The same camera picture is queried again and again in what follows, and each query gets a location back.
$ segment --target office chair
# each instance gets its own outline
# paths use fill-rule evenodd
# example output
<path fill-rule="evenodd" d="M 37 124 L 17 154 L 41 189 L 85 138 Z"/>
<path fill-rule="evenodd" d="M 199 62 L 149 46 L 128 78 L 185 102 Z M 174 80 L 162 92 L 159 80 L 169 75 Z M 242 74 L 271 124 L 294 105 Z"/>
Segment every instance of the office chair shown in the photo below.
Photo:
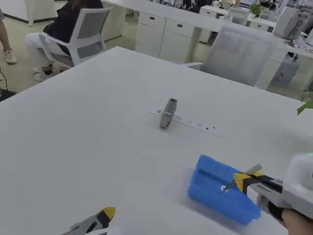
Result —
<path fill-rule="evenodd" d="M 79 13 L 74 31 L 69 43 L 62 42 L 46 33 L 39 35 L 47 58 L 57 61 L 62 66 L 72 68 L 104 51 L 103 29 L 107 16 L 112 7 L 106 9 L 82 9 Z M 65 46 L 70 56 L 52 54 L 46 38 Z"/>
<path fill-rule="evenodd" d="M 275 43 L 270 39 L 225 25 L 203 63 L 183 65 L 255 86 L 274 48 Z"/>

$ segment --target drawer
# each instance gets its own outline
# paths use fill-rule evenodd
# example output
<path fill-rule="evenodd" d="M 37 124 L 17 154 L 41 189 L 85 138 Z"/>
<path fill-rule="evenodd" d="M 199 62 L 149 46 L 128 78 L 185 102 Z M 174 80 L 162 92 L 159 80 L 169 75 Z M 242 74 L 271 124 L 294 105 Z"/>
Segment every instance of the drawer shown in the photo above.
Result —
<path fill-rule="evenodd" d="M 200 14 L 206 15 L 209 17 L 213 17 L 213 18 L 216 18 L 216 15 L 217 15 L 215 12 L 209 12 L 209 11 L 203 10 L 203 9 L 200 10 Z"/>
<path fill-rule="evenodd" d="M 154 28 L 164 29 L 165 22 L 166 22 L 165 18 L 153 16 L 153 15 L 142 13 L 142 12 L 139 13 L 139 21 L 138 21 L 139 24 L 145 24 L 148 26 L 152 26 Z"/>
<path fill-rule="evenodd" d="M 191 38 L 194 29 L 195 29 L 194 26 L 191 26 L 185 23 L 180 23 L 177 21 L 173 21 L 170 19 L 166 21 L 166 25 L 165 25 L 165 31 L 177 33 L 177 34 L 189 37 L 189 38 Z"/>
<path fill-rule="evenodd" d="M 270 55 L 269 59 L 276 62 L 283 62 L 284 58 L 286 57 L 287 52 L 285 50 L 274 49 L 272 54 Z"/>
<path fill-rule="evenodd" d="M 263 30 L 263 31 L 267 31 L 268 30 L 268 25 L 261 24 L 261 23 L 256 23 L 256 22 L 250 22 L 249 27 L 257 28 L 257 29 Z"/>

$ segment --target blue plastic container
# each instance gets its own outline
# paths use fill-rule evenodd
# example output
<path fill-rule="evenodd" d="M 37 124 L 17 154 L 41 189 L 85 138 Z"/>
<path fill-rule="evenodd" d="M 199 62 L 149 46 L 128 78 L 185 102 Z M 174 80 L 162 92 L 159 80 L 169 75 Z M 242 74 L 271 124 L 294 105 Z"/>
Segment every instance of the blue plastic container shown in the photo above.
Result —
<path fill-rule="evenodd" d="M 237 187 L 227 192 L 221 190 L 233 180 L 233 173 L 240 172 L 209 156 L 201 155 L 193 173 L 188 195 L 240 224 L 247 225 L 258 219 L 260 209 Z"/>

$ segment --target white wall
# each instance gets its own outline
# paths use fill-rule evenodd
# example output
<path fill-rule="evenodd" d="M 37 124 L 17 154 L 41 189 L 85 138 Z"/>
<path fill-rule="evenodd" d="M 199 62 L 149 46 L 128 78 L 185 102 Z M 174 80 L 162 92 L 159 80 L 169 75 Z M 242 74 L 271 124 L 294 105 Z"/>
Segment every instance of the white wall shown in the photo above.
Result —
<path fill-rule="evenodd" d="M 32 0 L 0 0 L 1 10 L 8 15 L 29 20 Z M 34 20 L 55 17 L 54 0 L 34 0 Z"/>

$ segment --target sneaker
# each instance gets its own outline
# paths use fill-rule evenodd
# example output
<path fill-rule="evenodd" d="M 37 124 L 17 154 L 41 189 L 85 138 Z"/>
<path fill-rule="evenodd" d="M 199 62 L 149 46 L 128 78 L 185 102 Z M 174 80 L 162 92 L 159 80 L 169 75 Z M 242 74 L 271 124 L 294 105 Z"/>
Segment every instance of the sneaker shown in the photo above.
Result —
<path fill-rule="evenodd" d="M 34 75 L 34 80 L 37 82 L 43 82 L 43 81 L 46 81 L 47 79 L 49 79 L 51 77 L 53 77 L 53 74 L 46 75 L 44 73 L 44 71 L 42 71 L 41 73 L 37 73 Z"/>
<path fill-rule="evenodd" d="M 6 62 L 8 65 L 14 65 L 18 62 L 17 58 L 13 54 L 12 49 L 4 50 L 3 52 L 5 54 Z"/>
<path fill-rule="evenodd" d="M 44 72 L 43 69 L 40 68 L 40 67 L 35 67 L 35 68 L 32 69 L 32 71 L 33 71 L 33 73 L 42 73 L 42 72 Z"/>

